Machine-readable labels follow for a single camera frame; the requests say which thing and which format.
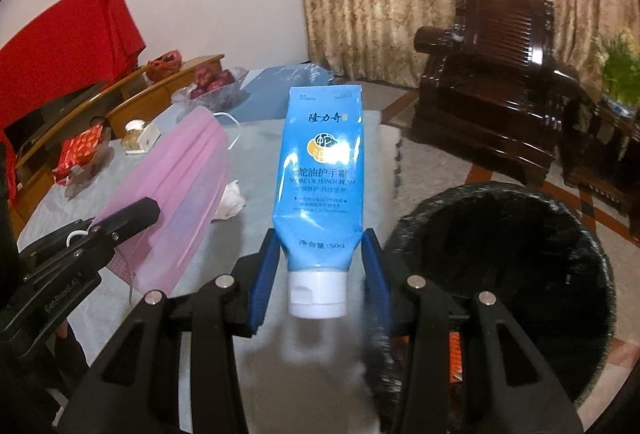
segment silver rivet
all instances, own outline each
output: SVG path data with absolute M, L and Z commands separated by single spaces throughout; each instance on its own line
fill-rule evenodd
M 149 291 L 145 295 L 145 302 L 151 306 L 155 306 L 162 300 L 162 292 L 157 289 Z
M 216 278 L 216 286 L 222 289 L 231 288 L 235 282 L 236 280 L 234 279 L 234 276 L 229 275 L 228 273 L 225 273 L 224 275 L 219 275 Z
M 493 306 L 495 304 L 495 295 L 490 291 L 481 291 L 478 300 L 485 306 Z
M 414 289 L 421 289 L 426 286 L 427 281 L 423 276 L 414 274 L 406 278 L 406 283 Z

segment blue tube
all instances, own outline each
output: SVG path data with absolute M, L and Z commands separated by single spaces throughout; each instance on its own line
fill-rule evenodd
M 360 86 L 291 88 L 273 224 L 289 257 L 289 313 L 346 315 L 347 272 L 362 238 Z

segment black plastic bag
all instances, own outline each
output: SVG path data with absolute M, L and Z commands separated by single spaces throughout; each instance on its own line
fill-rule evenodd
M 609 259 L 564 204 L 506 183 L 469 184 L 423 201 L 384 248 L 444 291 L 488 290 L 536 344 L 576 405 L 606 361 L 615 325 Z M 398 405 L 406 344 L 386 337 L 365 292 L 366 381 L 383 432 Z M 452 403 L 459 397 L 452 386 Z M 450 417 L 457 423 L 455 406 Z

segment floor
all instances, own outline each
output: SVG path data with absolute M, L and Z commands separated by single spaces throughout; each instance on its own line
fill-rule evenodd
M 503 174 L 488 171 L 429 145 L 407 138 L 418 98 L 415 90 L 363 81 L 364 109 L 379 110 L 384 124 L 400 128 L 404 138 L 400 147 L 401 185 L 394 213 L 401 218 L 421 201 L 447 188 L 480 181 L 518 183 Z M 618 313 L 615 339 L 609 358 L 594 389 L 578 414 L 585 430 L 604 411 L 640 357 L 640 242 L 628 231 L 628 219 L 586 192 L 566 186 L 562 170 L 554 163 L 542 190 L 579 212 L 585 226 L 594 230 L 609 256 L 616 283 Z

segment side table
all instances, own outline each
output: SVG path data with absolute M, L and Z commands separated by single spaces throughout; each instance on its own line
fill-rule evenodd
M 579 130 L 580 113 L 591 113 Z M 564 182 L 581 188 L 629 216 L 640 239 L 640 120 L 625 120 L 602 101 L 573 100 L 566 106 L 560 140 Z

